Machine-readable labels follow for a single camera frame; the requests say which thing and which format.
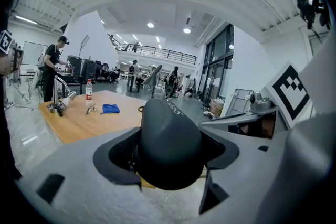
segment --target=wooden table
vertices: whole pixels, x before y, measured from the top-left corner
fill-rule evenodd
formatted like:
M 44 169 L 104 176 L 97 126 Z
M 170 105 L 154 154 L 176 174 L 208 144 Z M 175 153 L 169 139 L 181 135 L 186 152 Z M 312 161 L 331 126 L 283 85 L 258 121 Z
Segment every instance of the wooden table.
M 38 109 L 52 131 L 65 144 L 69 144 L 96 135 L 140 127 L 142 113 L 138 111 L 138 107 L 145 105 L 146 101 L 110 91 L 94 92 L 92 104 L 96 104 L 98 110 L 86 115 L 87 106 L 83 94 L 71 101 L 63 112 L 63 117 L 50 113 L 47 109 L 49 103 L 40 104 Z M 117 104 L 120 113 L 101 115 L 103 104 Z

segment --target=fluorescent light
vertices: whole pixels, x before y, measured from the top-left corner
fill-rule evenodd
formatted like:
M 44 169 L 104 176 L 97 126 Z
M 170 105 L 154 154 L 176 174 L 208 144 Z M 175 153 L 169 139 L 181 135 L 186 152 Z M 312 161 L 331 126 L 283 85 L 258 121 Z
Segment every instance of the fluorescent light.
M 30 23 L 32 23 L 32 24 L 35 24 L 35 25 L 37 25 L 37 22 L 35 22 L 35 21 L 33 21 L 33 20 L 29 20 L 29 19 L 26 19 L 26 18 L 24 18 L 24 17 L 21 17 L 21 16 L 15 16 L 16 18 L 18 18 L 18 19 L 21 19 L 21 20 L 25 20 L 26 22 L 30 22 Z

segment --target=bottle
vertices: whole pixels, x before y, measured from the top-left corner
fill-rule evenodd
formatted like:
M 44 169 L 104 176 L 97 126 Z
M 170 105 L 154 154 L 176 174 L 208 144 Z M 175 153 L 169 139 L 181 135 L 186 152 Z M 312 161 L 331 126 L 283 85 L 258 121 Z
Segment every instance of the bottle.
M 92 82 L 91 82 L 91 79 L 88 79 L 88 82 L 86 83 L 85 99 L 86 99 L 87 102 L 92 101 Z

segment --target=polished floor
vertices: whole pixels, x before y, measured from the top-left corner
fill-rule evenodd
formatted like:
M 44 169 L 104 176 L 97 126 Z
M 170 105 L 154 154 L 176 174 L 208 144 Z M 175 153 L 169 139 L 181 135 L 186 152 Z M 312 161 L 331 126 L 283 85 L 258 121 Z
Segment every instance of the polished floor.
M 27 103 L 13 86 L 7 84 L 6 88 L 9 102 L 15 102 L 15 105 L 6 111 L 12 151 L 16 166 L 24 176 L 27 171 L 60 148 L 62 142 L 51 131 L 48 131 L 43 117 L 37 110 L 38 104 L 43 102 L 38 92 L 33 92 L 31 99 L 29 99 L 28 84 L 23 83 L 19 90 L 29 100 L 29 103 Z M 71 87 L 71 89 L 79 94 L 78 87 Z M 151 98 L 151 91 L 147 87 L 145 89 L 141 88 L 139 93 L 129 92 L 124 80 L 119 80 L 119 84 L 97 82 L 93 85 L 94 92 L 102 90 L 113 91 L 142 100 Z M 160 86 L 156 90 L 155 98 L 164 98 L 164 92 Z M 202 103 L 199 100 L 183 97 L 180 94 L 178 98 L 173 98 L 172 102 L 196 125 L 207 120 L 202 114 Z M 158 210 L 178 221 L 198 216 L 204 184 L 205 179 L 202 178 L 182 190 L 165 191 L 143 188 L 142 191 Z

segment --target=metal railing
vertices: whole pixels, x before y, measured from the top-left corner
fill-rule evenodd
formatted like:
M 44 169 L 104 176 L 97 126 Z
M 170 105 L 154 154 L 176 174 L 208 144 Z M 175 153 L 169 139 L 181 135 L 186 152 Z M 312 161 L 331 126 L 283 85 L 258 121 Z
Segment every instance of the metal railing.
M 183 54 L 178 51 L 174 50 L 166 50 L 166 49 L 160 49 L 150 46 L 134 46 L 132 44 L 120 44 L 120 45 L 114 45 L 117 51 L 128 51 L 128 52 L 135 52 L 136 54 L 143 54 L 143 55 L 151 55 L 151 56 L 157 56 L 167 59 L 172 59 L 176 61 L 196 64 L 196 56 L 189 55 L 189 54 Z

